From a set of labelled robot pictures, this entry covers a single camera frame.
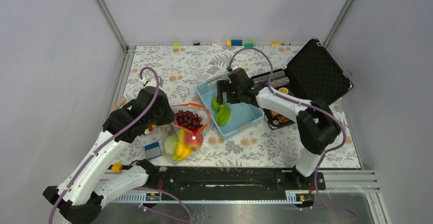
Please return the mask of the green pepper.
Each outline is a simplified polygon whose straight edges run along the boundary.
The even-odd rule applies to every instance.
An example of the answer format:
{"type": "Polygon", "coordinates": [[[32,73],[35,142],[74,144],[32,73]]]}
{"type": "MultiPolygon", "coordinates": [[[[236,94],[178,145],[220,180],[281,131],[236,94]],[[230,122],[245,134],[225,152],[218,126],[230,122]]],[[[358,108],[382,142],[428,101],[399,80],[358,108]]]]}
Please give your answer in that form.
{"type": "Polygon", "coordinates": [[[215,97],[213,97],[212,98],[212,100],[211,100],[211,107],[212,107],[212,109],[213,110],[215,110],[215,111],[220,111],[223,107],[225,107],[225,104],[223,103],[223,104],[219,104],[218,103],[218,99],[217,99],[217,97],[215,96],[215,97]]]}

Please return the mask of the light blue plastic basket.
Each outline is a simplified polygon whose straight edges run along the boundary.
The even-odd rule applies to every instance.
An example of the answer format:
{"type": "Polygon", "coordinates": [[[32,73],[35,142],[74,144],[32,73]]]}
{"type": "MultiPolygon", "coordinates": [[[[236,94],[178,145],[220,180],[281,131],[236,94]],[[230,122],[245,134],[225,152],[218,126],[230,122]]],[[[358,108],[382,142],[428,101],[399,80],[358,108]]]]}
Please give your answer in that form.
{"type": "Polygon", "coordinates": [[[217,81],[226,79],[228,79],[227,72],[212,77],[204,82],[198,83],[196,85],[196,91],[198,93],[201,103],[210,111],[211,121],[213,122],[214,126],[216,127],[220,135],[227,139],[243,131],[246,128],[258,124],[264,119],[264,112],[258,107],[245,103],[227,103],[226,105],[231,110],[230,118],[225,125],[218,125],[215,122],[217,111],[212,108],[211,101],[214,97],[217,96],[217,81]]]}

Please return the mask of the green star fruit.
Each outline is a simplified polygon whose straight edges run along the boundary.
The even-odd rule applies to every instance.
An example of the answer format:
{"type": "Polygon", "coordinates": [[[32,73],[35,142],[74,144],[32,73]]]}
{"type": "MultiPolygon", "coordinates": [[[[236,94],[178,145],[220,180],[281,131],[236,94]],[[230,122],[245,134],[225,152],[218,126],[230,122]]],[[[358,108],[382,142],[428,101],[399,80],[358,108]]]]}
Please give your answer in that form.
{"type": "Polygon", "coordinates": [[[231,109],[229,107],[222,107],[219,109],[218,113],[215,116],[215,121],[217,125],[224,126],[231,116],[231,109]]]}

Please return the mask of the clear zip top bag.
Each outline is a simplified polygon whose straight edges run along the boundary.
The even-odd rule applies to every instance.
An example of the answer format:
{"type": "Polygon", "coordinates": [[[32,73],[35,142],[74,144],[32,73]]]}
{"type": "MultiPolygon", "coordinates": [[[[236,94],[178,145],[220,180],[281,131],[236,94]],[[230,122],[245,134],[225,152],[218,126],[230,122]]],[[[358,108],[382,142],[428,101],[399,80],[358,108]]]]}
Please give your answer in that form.
{"type": "MultiPolygon", "coordinates": [[[[205,130],[208,127],[209,123],[211,122],[210,111],[205,106],[199,105],[199,104],[196,104],[196,103],[187,103],[187,104],[173,105],[173,106],[171,106],[171,110],[174,112],[174,120],[173,120],[173,122],[171,122],[171,124],[166,129],[166,132],[167,132],[166,137],[169,134],[177,134],[178,135],[179,131],[181,129],[185,130],[186,134],[187,133],[202,134],[203,137],[204,137],[205,130]],[[175,113],[177,113],[179,110],[192,111],[193,113],[197,113],[200,117],[202,117],[202,124],[203,124],[203,126],[200,129],[198,129],[197,131],[196,130],[191,131],[191,130],[188,130],[188,129],[184,128],[184,127],[181,127],[181,126],[177,125],[177,123],[175,122],[175,113]]],[[[195,150],[197,150],[197,149],[199,149],[199,148],[192,148],[192,153],[191,154],[193,154],[193,152],[195,150]]],[[[165,158],[169,162],[171,162],[173,164],[178,164],[181,161],[183,161],[183,160],[181,160],[181,161],[174,161],[173,160],[173,156],[168,155],[168,154],[165,153],[164,147],[163,147],[163,152],[164,152],[163,155],[165,156],[165,158]]]]}

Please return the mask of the dark purple grapes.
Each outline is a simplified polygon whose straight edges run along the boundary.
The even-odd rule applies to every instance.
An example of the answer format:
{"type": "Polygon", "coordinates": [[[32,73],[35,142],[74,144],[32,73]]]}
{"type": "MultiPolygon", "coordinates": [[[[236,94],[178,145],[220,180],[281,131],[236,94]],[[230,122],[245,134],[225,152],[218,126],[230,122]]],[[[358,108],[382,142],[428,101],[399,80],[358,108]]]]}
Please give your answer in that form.
{"type": "Polygon", "coordinates": [[[179,110],[177,113],[175,113],[175,122],[177,125],[191,131],[197,131],[203,126],[202,117],[200,117],[197,113],[193,113],[192,111],[179,110]]]}

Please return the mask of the green white cabbage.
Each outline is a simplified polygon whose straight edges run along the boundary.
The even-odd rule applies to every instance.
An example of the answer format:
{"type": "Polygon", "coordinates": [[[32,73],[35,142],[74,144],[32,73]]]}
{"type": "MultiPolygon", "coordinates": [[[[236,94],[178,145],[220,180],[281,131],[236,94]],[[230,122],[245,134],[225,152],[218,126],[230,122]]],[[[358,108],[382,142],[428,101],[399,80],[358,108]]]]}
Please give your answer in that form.
{"type": "Polygon", "coordinates": [[[173,156],[176,153],[177,145],[178,145],[178,135],[169,134],[163,142],[165,153],[173,156]]]}

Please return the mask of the red apple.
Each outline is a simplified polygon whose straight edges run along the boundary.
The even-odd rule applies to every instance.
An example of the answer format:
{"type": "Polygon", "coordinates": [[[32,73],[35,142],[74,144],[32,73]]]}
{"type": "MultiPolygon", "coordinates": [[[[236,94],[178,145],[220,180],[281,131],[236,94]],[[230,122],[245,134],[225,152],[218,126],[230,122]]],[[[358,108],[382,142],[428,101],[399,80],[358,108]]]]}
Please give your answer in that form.
{"type": "Polygon", "coordinates": [[[202,134],[187,133],[185,136],[185,144],[192,148],[200,148],[203,144],[202,134]]]}

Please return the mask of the yellow banana bunch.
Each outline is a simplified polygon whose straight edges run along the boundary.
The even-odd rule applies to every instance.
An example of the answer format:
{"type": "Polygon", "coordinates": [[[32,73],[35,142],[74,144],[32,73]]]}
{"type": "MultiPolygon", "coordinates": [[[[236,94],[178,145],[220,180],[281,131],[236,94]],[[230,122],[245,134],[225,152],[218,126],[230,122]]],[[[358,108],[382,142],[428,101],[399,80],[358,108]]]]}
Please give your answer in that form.
{"type": "Polygon", "coordinates": [[[173,155],[174,161],[181,161],[187,158],[192,153],[192,148],[185,143],[186,131],[181,129],[178,134],[178,144],[173,155]]]}

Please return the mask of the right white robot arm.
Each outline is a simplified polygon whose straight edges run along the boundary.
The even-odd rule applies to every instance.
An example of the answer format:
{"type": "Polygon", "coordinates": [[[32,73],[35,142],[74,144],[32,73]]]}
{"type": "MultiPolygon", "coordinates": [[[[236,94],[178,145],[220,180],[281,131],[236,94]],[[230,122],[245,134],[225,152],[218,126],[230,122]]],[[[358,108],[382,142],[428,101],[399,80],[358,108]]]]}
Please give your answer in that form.
{"type": "Polygon", "coordinates": [[[342,131],[341,123],[330,112],[327,103],[322,99],[310,101],[284,94],[270,83],[255,82],[242,68],[228,73],[228,79],[217,81],[216,86],[219,104],[250,104],[275,111],[297,125],[304,149],[294,167],[293,183],[299,189],[310,186],[312,174],[322,161],[325,149],[342,131]]]}

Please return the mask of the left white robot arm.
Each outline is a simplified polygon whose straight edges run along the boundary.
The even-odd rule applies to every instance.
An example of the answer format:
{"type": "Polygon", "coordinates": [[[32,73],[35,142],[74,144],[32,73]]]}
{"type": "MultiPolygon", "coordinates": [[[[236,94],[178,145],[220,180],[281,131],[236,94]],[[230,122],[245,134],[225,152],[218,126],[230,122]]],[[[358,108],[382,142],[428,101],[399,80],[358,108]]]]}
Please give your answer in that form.
{"type": "Polygon", "coordinates": [[[53,205],[49,223],[58,211],[71,223],[91,223],[111,201],[136,187],[154,188],[158,168],[139,160],[126,172],[99,183],[116,155],[153,125],[174,120],[167,95],[156,85],[140,90],[137,98],[110,113],[91,150],[73,173],[58,186],[48,186],[43,196],[53,205]]]}

